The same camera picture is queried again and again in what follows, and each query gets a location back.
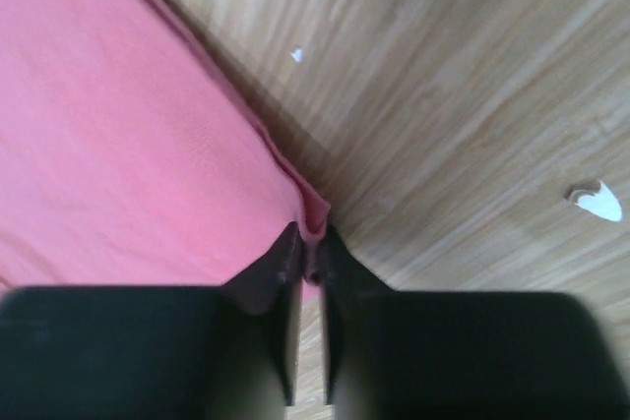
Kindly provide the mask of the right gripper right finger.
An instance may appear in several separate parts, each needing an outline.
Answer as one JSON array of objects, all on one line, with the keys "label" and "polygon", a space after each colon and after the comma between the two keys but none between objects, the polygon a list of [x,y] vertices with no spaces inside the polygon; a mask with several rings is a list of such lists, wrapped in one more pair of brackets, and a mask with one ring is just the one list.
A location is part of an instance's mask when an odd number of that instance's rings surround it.
[{"label": "right gripper right finger", "polygon": [[592,312],[560,292],[398,290],[329,227],[317,252],[338,419],[625,419]]}]

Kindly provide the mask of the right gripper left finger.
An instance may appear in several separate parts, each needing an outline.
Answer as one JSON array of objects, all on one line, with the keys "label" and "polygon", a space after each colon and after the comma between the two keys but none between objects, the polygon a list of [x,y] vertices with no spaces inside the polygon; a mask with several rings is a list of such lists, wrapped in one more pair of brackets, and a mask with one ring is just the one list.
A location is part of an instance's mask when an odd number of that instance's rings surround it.
[{"label": "right gripper left finger", "polygon": [[1,299],[5,419],[282,419],[301,238],[221,285],[30,286]]}]

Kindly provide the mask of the pink t shirt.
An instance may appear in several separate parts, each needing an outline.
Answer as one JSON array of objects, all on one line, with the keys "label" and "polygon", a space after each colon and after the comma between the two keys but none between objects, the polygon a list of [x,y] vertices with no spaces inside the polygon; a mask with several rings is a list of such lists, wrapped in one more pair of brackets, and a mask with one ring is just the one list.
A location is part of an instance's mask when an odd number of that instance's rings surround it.
[{"label": "pink t shirt", "polygon": [[329,204],[162,0],[1,0],[1,287],[219,284]]}]

